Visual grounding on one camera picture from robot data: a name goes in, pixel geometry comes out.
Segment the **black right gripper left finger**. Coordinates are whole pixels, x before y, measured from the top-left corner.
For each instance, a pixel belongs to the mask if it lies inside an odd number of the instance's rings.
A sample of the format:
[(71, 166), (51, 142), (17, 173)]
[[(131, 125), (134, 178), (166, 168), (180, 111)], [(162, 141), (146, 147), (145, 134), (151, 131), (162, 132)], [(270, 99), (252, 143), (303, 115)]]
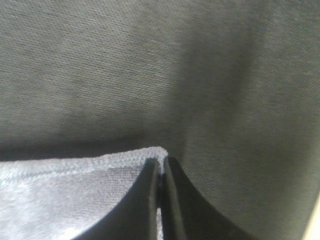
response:
[(159, 163), (149, 158), (121, 201), (76, 240), (156, 240)]

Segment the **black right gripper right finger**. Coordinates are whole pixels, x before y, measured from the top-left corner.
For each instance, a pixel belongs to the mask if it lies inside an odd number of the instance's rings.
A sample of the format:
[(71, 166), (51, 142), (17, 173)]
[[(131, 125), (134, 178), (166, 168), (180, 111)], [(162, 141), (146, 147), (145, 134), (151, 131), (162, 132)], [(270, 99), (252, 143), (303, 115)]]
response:
[(251, 240), (196, 189), (179, 161), (163, 163), (161, 217), (165, 240)]

